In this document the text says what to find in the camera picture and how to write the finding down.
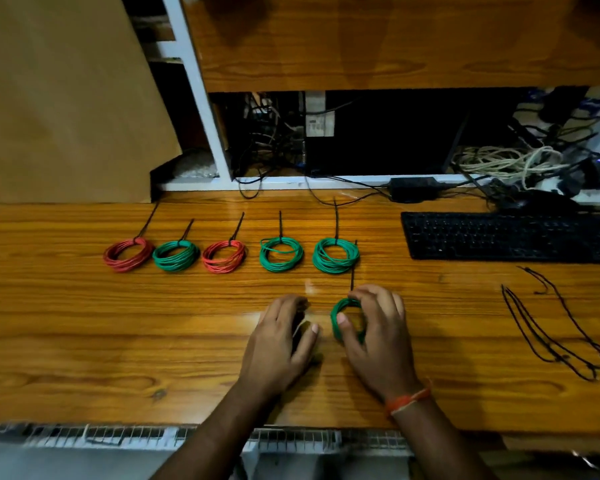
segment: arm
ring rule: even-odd
[[[300,377],[311,359],[320,329],[311,325],[292,355],[294,318],[306,299],[286,295],[260,315],[242,359],[237,382],[190,440],[152,480],[225,480],[253,428],[273,400]]]
[[[360,345],[351,322],[338,314],[347,357],[360,379],[385,402],[422,390],[402,298],[376,285],[360,286],[349,297],[359,300],[367,318],[365,343]],[[408,405],[393,419],[430,480],[496,479],[433,398]]]

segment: white grille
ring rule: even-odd
[[[175,451],[195,426],[0,424],[0,442],[38,448]],[[243,452],[411,456],[398,431],[256,428]]]

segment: wooden table surface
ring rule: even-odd
[[[332,192],[320,195],[327,197]],[[339,201],[359,195],[336,191]],[[113,273],[102,252],[133,237],[149,204],[0,205],[0,422],[190,424],[208,416],[236,380],[259,311],[287,292],[306,295],[309,320],[323,327],[320,366],[289,391],[270,422],[319,428],[391,426],[361,386],[329,327],[329,311],[349,290],[349,274],[318,271],[315,243],[334,232],[332,207],[306,191],[171,194],[146,237],[189,239],[200,248],[238,238],[243,265],[210,274],[197,261],[169,274],[149,262]],[[304,246],[293,271],[258,262],[258,242],[285,234]],[[461,196],[398,205],[379,196],[340,208],[340,236],[358,240],[358,284],[404,297],[416,367],[453,423],[463,429],[600,435],[600,380],[584,382],[529,350],[500,293],[504,283],[554,338],[577,333],[556,298],[513,263],[414,261],[400,225],[403,210],[485,211]],[[600,341],[600,266],[532,264],[553,281],[579,323]],[[595,359],[590,351],[583,354]]]

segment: bundle of white cable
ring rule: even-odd
[[[523,153],[515,148],[497,146],[467,147],[456,157],[456,163],[466,173],[481,173],[499,178],[515,178],[526,189],[529,175],[566,168],[562,153],[551,146],[542,146]]]

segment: computer keyboard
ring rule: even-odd
[[[600,263],[600,215],[403,212],[413,259]]]

